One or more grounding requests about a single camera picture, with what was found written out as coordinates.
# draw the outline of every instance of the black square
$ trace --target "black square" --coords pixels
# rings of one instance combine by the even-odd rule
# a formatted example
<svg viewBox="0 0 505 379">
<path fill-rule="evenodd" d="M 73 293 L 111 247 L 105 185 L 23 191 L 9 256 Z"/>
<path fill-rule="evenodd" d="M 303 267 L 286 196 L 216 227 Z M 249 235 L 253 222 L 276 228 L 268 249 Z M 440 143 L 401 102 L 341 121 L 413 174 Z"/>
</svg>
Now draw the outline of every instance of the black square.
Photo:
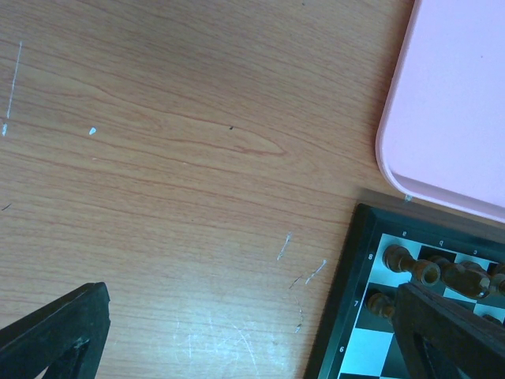
<svg viewBox="0 0 505 379">
<path fill-rule="evenodd" d="M 396 336 L 393 336 L 391 340 L 391 345 L 387 351 L 386 362 L 382 369 L 381 377 L 398 377 L 402 379 L 409 379 L 409 371 L 403 360 L 402 352 L 400 351 L 400 346 L 396 341 Z"/>
<path fill-rule="evenodd" d="M 383 294 L 389 296 L 394 301 L 397 290 L 398 290 L 397 287 L 389 287 L 384 286 L 383 284 L 369 283 L 367 293 L 365 295 L 365 301 L 367 295 L 371 291 L 380 291 Z M 360 314 L 358 314 L 357 316 L 356 328 L 371 329 L 376 330 L 378 332 L 389 332 L 389 333 L 393 332 L 393 326 L 389 323 L 389 321 L 386 320 L 385 318 L 380 318 L 377 317 L 375 314 L 372 314 L 366 308 L 365 304 L 363 304 L 363 306 L 361 307 Z"/>
<path fill-rule="evenodd" d="M 494 262 L 489 263 L 489 267 L 488 267 L 488 274 L 489 275 L 492 275 L 492 270 L 494 270 L 497 265 L 498 264 L 494 263 Z"/>
<path fill-rule="evenodd" d="M 434 247 L 422 246 L 421 251 L 419 252 L 419 259 L 429 259 L 434 255 L 439 255 L 441 257 L 446 258 L 449 262 L 454 263 L 456 259 L 455 253 L 449 253 L 445 250 L 435 249 Z"/>
</svg>

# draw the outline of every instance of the white square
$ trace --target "white square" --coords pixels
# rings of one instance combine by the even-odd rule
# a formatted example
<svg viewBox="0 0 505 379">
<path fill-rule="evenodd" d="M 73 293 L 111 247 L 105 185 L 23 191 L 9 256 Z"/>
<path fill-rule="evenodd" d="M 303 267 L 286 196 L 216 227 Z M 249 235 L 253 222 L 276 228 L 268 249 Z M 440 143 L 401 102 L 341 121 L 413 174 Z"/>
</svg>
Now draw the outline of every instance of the white square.
<svg viewBox="0 0 505 379">
<path fill-rule="evenodd" d="M 368 278 L 368 281 L 370 283 L 397 287 L 400 284 L 410 282 L 412 279 L 412 274 L 410 274 L 410 272 L 392 272 L 382 262 L 384 250 L 386 250 L 386 248 L 390 245 L 400 245 L 405 247 L 409 250 L 410 255 L 412 255 L 412 258 L 414 259 L 417 259 L 417 257 L 419 257 L 419 250 L 421 250 L 420 243 L 400 237 L 394 237 L 392 235 L 382 235 L 379 246 L 377 248 L 376 258 L 373 261 L 372 271 L 370 272 L 370 277 Z"/>
<path fill-rule="evenodd" d="M 481 265 L 481 267 L 485 271 L 488 271 L 488 267 L 489 267 L 489 263 L 490 263 L 487 259 L 477 258 L 477 257 L 474 257 L 473 255 L 466 255 L 466 254 L 457 253 L 456 258 L 454 259 L 454 262 L 461 263 L 463 261 L 470 261 L 470 262 L 478 263 L 479 265 Z"/>
<path fill-rule="evenodd" d="M 502 321 L 505 320 L 505 309 L 497 308 L 495 306 L 486 306 L 485 304 L 477 304 L 475 308 L 473 308 L 473 312 L 478 316 L 484 316 L 488 314 Z"/>
<path fill-rule="evenodd" d="M 379 377 L 393 333 L 355 328 L 346 347 L 340 373 Z"/>
<path fill-rule="evenodd" d="M 458 292 L 451 290 L 449 287 L 445 288 L 443 296 L 444 298 L 453 298 L 454 300 L 462 300 L 463 302 L 477 302 L 477 300 L 473 300 L 471 298 L 467 298 L 466 296 L 460 295 Z"/>
</svg>

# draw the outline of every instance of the wooden chess piece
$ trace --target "wooden chess piece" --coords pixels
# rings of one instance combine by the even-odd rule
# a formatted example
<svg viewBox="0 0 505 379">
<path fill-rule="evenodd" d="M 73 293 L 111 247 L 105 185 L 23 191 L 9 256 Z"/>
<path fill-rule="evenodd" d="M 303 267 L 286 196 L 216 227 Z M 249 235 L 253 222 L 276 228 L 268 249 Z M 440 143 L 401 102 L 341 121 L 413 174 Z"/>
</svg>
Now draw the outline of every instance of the wooden chess piece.
<svg viewBox="0 0 505 379">
<path fill-rule="evenodd" d="M 485 314 L 484 316 L 482 316 L 482 318 L 485 318 L 486 320 L 491 321 L 495 325 L 503 326 L 502 321 L 500 321 L 497 318 L 491 316 L 490 314 Z"/>
<path fill-rule="evenodd" d="M 472 265 L 452 263 L 438 255 L 430 257 L 429 260 L 440 267 L 442 281 L 451 290 L 472 299 L 485 298 L 489 295 L 491 280 L 483 269 L 467 268 L 465 266 L 472 267 Z"/>
<path fill-rule="evenodd" d="M 393 315 L 395 314 L 395 305 L 392 298 L 377 291 L 368 298 L 365 306 L 371 313 L 386 318 L 392 324 Z"/>
<path fill-rule="evenodd" d="M 392 272 L 410 272 L 413 278 L 425 286 L 433 286 L 440 280 L 440 268 L 437 264 L 424 259 L 414 259 L 403 246 L 388 246 L 384 251 L 383 263 Z"/>
</svg>

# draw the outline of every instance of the pink tray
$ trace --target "pink tray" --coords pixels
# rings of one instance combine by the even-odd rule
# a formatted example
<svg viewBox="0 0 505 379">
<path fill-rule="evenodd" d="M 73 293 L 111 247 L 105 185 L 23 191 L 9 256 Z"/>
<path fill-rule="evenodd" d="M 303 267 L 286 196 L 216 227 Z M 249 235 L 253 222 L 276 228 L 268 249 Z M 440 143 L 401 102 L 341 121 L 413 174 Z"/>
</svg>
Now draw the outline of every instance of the pink tray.
<svg viewBox="0 0 505 379">
<path fill-rule="evenodd" d="M 417 0 L 376 141 L 398 190 L 505 222 L 505 2 Z"/>
</svg>

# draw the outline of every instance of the wooden table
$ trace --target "wooden table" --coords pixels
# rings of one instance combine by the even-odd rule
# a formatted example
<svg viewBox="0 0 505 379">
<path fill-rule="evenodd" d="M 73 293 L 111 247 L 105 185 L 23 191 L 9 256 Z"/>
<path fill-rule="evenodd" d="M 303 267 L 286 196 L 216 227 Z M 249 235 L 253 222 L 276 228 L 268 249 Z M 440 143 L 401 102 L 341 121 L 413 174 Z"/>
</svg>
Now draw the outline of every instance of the wooden table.
<svg viewBox="0 0 505 379">
<path fill-rule="evenodd" d="M 302 377 L 412 6 L 2 0 L 1 326 L 105 281 L 99 377 Z"/>
</svg>

